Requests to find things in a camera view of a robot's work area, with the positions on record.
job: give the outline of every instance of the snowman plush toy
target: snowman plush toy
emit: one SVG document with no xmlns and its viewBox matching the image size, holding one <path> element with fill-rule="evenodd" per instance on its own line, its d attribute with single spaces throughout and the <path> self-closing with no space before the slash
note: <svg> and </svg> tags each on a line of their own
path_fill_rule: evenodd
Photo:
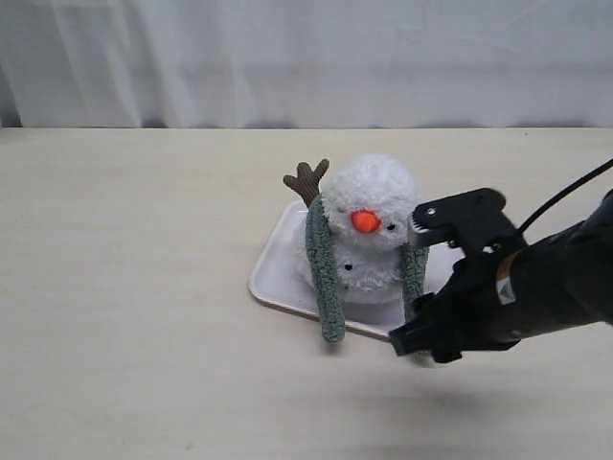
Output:
<svg viewBox="0 0 613 460">
<path fill-rule="evenodd" d="M 427 248 L 408 242 L 409 214 L 420 204 L 417 183 L 404 165 L 384 154 L 357 157 L 327 181 L 322 160 L 312 170 L 300 163 L 284 184 L 308 212 L 294 236 L 296 268 L 317 294 L 322 336 L 330 344 L 345 336 L 346 303 L 403 301 L 405 319 L 423 294 Z"/>
</svg>

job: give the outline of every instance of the white tray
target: white tray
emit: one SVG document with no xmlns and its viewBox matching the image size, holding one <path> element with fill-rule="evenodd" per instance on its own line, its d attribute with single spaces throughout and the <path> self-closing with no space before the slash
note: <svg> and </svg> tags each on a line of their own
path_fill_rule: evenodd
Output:
<svg viewBox="0 0 613 460">
<path fill-rule="evenodd" d="M 319 320 L 314 289 L 304 282 L 294 268 L 292 238 L 307 215 L 302 201 L 289 204 L 264 247 L 249 279 L 249 290 L 269 307 Z M 451 275 L 453 264 L 463 257 L 460 249 L 446 244 L 430 248 L 426 267 L 426 292 L 437 292 Z M 347 330 L 388 340 L 388 332 L 404 324 L 402 303 L 380 305 L 346 304 L 343 311 Z"/>
</svg>

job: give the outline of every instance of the white backdrop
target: white backdrop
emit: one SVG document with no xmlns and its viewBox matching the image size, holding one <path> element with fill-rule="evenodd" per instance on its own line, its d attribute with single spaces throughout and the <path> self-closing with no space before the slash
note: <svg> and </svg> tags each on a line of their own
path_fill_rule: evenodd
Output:
<svg viewBox="0 0 613 460">
<path fill-rule="evenodd" d="M 0 0 L 24 127 L 613 126 L 605 0 Z"/>
</svg>

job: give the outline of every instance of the wooden table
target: wooden table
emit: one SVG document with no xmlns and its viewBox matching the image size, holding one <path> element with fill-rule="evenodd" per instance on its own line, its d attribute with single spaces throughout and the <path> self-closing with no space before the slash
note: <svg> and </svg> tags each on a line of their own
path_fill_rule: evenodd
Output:
<svg viewBox="0 0 613 460">
<path fill-rule="evenodd" d="M 366 151 L 428 198 L 496 188 L 520 223 L 608 159 L 613 130 L 0 130 L 0 458 L 611 458 L 608 326 L 421 370 L 354 334 L 323 356 L 317 323 L 250 296 L 297 199 L 283 175 Z"/>
</svg>

